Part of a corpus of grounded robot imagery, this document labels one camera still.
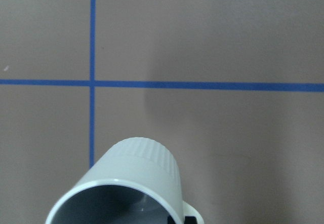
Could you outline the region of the white ribbed mug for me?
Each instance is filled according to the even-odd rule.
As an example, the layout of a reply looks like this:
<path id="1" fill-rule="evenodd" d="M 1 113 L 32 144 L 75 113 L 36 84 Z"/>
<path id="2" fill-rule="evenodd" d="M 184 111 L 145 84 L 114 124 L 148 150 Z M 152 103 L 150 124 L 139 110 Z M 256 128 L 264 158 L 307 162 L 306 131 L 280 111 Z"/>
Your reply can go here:
<path id="1" fill-rule="evenodd" d="M 113 145 L 53 206 L 46 223 L 203 223 L 182 197 L 179 168 L 161 143 Z"/>

